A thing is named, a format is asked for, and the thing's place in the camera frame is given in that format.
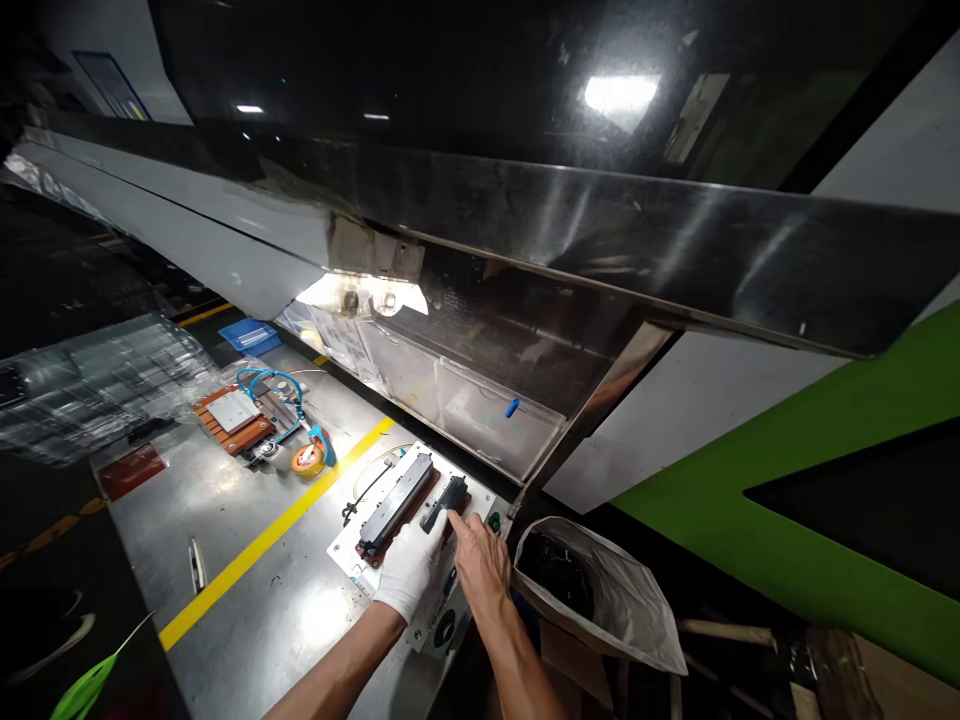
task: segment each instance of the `white plastic bag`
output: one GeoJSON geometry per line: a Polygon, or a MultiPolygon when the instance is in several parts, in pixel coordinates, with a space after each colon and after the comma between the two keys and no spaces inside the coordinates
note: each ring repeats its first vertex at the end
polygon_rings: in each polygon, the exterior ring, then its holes
{"type": "Polygon", "coordinates": [[[604,655],[636,660],[677,675],[687,674],[673,611],[653,573],[622,548],[561,517],[546,517],[523,533],[514,557],[514,586],[550,622],[604,655]],[[593,586],[594,617],[588,620],[516,569],[523,545],[538,532],[578,556],[593,586]]]}

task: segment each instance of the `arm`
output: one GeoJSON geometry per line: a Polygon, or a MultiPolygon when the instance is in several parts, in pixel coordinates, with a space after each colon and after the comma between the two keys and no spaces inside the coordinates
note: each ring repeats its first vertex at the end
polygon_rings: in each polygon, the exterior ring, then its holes
{"type": "Polygon", "coordinates": [[[430,584],[446,526],[445,519],[438,520],[429,535],[409,523],[400,529],[383,563],[380,587],[370,607],[265,720],[342,720],[350,714],[370,676],[417,611],[430,584]]]}
{"type": "Polygon", "coordinates": [[[510,600],[507,544],[477,514],[466,522],[452,511],[448,517],[457,533],[457,576],[493,665],[504,720],[565,718],[510,600]]]}
{"type": "Polygon", "coordinates": [[[371,603],[330,652],[266,714],[265,720],[347,717],[367,680],[406,626],[403,616],[389,605],[371,603]]]}

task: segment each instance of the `tape roll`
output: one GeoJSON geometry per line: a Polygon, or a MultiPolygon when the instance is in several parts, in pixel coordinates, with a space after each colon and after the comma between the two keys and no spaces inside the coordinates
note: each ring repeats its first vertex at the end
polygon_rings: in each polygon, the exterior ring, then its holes
{"type": "Polygon", "coordinates": [[[323,472],[323,447],[311,444],[297,450],[290,459],[290,469],[300,477],[315,477],[323,472]]]}

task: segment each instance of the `blue plastic clip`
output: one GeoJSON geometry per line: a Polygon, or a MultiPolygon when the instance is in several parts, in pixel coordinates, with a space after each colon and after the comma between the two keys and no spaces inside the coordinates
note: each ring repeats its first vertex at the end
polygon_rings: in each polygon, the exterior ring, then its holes
{"type": "Polygon", "coordinates": [[[320,438],[323,443],[323,462],[325,465],[333,467],[337,464],[337,454],[333,451],[333,444],[330,442],[330,436],[327,431],[320,427],[319,423],[310,428],[307,433],[310,437],[320,438]]]}

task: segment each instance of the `hand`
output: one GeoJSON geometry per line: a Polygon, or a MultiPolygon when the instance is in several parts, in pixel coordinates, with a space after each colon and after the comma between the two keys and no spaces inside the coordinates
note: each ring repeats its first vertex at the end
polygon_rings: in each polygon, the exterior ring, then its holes
{"type": "Polygon", "coordinates": [[[407,625],[430,584],[446,526],[446,517],[439,516],[427,535],[419,524],[407,523],[390,544],[380,571],[380,587],[373,599],[400,613],[407,625]]]}
{"type": "Polygon", "coordinates": [[[447,517],[457,533],[457,577],[470,609],[478,621],[490,617],[510,596],[507,544],[476,513],[466,522],[453,510],[447,511],[447,517]]]}

